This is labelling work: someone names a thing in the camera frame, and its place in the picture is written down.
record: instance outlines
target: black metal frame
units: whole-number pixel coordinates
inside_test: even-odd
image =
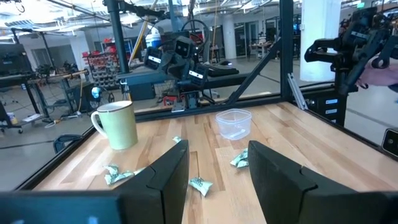
[[[288,83],[288,78],[287,75],[289,73],[293,73],[293,0],[282,0],[280,1],[280,19],[281,19],[281,38],[276,42],[274,45],[274,48],[271,50],[277,51],[280,50],[282,57],[280,60],[280,94],[271,94],[271,95],[266,95],[266,96],[254,96],[250,98],[239,98],[243,91],[251,84],[251,82],[254,80],[254,78],[259,74],[259,72],[265,67],[267,61],[269,61],[270,56],[272,54],[269,54],[268,57],[264,57],[260,63],[257,65],[257,67],[248,75],[245,79],[245,81],[242,82],[242,85],[230,96],[229,100],[220,105],[207,105],[202,108],[197,108],[194,110],[186,110],[183,112],[179,113],[172,113],[170,109],[164,109],[164,110],[155,110],[155,111],[146,111],[142,113],[136,113],[136,121],[137,122],[144,122],[144,121],[152,121],[156,119],[168,119],[168,118],[176,118],[176,117],[181,117],[181,116],[190,116],[190,115],[195,115],[195,114],[203,114],[203,113],[211,113],[211,112],[216,112],[216,111],[221,111],[221,110],[227,110],[230,108],[243,108],[243,107],[250,107],[250,106],[259,106],[259,105],[266,105],[266,104],[271,104],[271,103],[279,103],[282,101],[290,101],[292,102],[292,91],[290,89],[289,83]],[[110,11],[112,18],[112,25],[113,25],[113,30],[114,30],[114,37],[115,40],[123,40],[123,34],[121,32],[121,23],[119,20],[115,20],[116,17],[113,16],[113,14],[119,14],[119,12],[116,11]],[[124,47],[121,47],[120,44],[116,45],[117,51],[119,55],[124,55]],[[331,87],[323,87],[323,88],[313,88],[313,91],[320,90],[320,91],[325,91],[325,89],[329,90],[334,90],[334,88]],[[323,118],[311,111],[308,111],[312,115],[320,118],[321,120],[327,122],[328,124],[344,131],[346,134],[349,134],[350,136],[359,139],[362,142],[366,142],[367,145],[370,145],[371,147],[375,148],[374,143],[371,143],[361,136],[358,136],[355,133],[352,133],[351,131],[348,131],[347,129],[338,126],[337,124],[332,123],[331,121],[327,121],[326,118]],[[39,169],[37,172],[35,172],[34,175],[32,175],[30,178],[28,178],[26,181],[21,183],[18,187],[16,187],[15,190],[30,190],[33,189],[35,186],[37,186],[42,180],[46,178],[54,169],[58,167],[68,156],[70,156],[74,151],[76,151],[93,133],[95,132],[95,129],[91,127],[89,130],[87,130],[85,133],[83,133],[83,138],[80,141],[77,141],[70,146],[68,146],[66,149],[64,149],[62,152],[58,153],[51,161],[49,161],[46,165],[44,165],[41,169]]]

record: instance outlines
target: person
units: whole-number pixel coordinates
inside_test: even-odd
[[[374,85],[390,88],[398,86],[398,63],[391,63],[388,68],[378,69],[372,67],[371,61],[366,65],[364,72],[356,82],[357,86]]]

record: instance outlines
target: desk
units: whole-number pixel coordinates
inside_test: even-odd
[[[214,183],[206,197],[188,186],[183,223],[265,223],[249,170],[229,164],[251,139],[352,189],[398,189],[398,162],[311,114],[290,103],[246,109],[252,112],[251,133],[239,141],[220,136],[216,113],[139,123],[139,142],[126,151],[113,151],[95,133],[35,190],[110,189],[103,165],[147,166],[175,144],[174,136],[189,140],[190,178]]]

